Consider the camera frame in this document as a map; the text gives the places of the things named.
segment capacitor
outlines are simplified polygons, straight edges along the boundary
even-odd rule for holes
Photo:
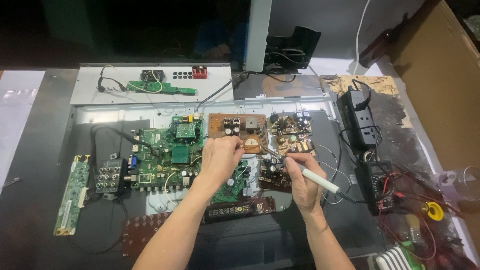
[[[239,136],[240,135],[240,128],[239,127],[234,127],[233,128],[233,135]]]

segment green circuit board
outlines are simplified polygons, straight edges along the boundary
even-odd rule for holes
[[[70,170],[67,187],[59,209],[54,236],[74,235],[80,210],[84,207],[89,176],[89,156],[75,156]]]
[[[143,146],[134,146],[129,166],[138,170],[131,188],[140,191],[183,189],[192,185],[202,167],[203,123],[192,116],[172,117],[168,129],[143,128],[138,140],[149,143],[159,157]]]
[[[127,84],[127,90],[128,91],[134,91],[136,93],[146,93],[145,91],[149,92],[157,92],[160,90],[160,83],[158,82],[144,82],[144,81],[129,81],[131,84]],[[138,88],[144,89],[145,91],[139,90],[138,88],[135,88],[133,86],[136,86]],[[174,94],[181,94],[185,96],[195,96],[197,93],[197,89],[194,88],[182,88],[182,87],[172,87],[172,84],[170,83],[162,83],[162,91],[158,93],[152,93],[152,94],[166,94],[166,95],[174,95]]]
[[[249,180],[249,174],[244,173],[248,166],[248,161],[240,160],[238,166],[232,174],[232,177],[223,184],[217,193],[212,198],[211,203],[224,203],[224,202],[238,202],[240,196],[243,193],[243,189],[247,187],[247,180]]]

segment white wall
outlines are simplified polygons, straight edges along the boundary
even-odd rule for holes
[[[424,0],[371,0],[360,31],[360,52],[380,33],[393,28]],[[355,58],[355,37],[367,0],[273,0],[269,35],[292,35],[295,26],[322,32],[315,57]]]

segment yellow spool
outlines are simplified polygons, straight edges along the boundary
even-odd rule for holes
[[[444,218],[444,211],[435,202],[428,202],[428,216],[434,221],[441,221]]]

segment striped object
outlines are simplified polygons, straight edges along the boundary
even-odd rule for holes
[[[390,249],[375,260],[381,270],[412,270],[399,247]]]

